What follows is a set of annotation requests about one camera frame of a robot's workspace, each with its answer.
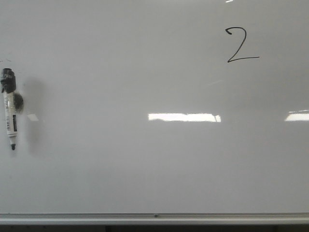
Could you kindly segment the white dry-erase marker black cap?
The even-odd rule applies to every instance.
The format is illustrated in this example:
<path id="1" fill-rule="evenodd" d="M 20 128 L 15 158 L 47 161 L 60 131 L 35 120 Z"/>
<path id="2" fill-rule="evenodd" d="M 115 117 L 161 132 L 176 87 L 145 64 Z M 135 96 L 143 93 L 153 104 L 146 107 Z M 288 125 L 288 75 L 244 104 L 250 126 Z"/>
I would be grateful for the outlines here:
<path id="1" fill-rule="evenodd" d="M 1 93 L 4 99 L 6 133 L 9 138 L 11 150 L 16 148 L 17 117 L 14 103 L 16 90 L 15 74 L 10 68 L 4 68 L 0 75 Z"/>

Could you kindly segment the white whiteboard with aluminium frame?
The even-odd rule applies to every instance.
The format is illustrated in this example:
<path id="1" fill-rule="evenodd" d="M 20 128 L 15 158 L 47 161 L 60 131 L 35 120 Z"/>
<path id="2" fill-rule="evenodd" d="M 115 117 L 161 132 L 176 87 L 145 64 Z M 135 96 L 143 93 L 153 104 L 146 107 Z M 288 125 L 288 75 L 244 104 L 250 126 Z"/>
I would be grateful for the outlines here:
<path id="1" fill-rule="evenodd" d="M 3 0 L 2 225 L 309 222 L 306 0 Z"/>

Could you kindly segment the round black magnet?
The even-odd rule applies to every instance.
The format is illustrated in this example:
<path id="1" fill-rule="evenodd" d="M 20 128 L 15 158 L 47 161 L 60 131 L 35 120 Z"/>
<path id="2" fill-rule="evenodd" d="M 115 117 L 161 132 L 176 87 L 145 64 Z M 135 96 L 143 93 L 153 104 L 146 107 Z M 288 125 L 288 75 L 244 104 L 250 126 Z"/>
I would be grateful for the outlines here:
<path id="1" fill-rule="evenodd" d="M 20 93 L 14 93 L 14 105 L 16 112 L 21 114 L 24 109 L 24 99 Z"/>

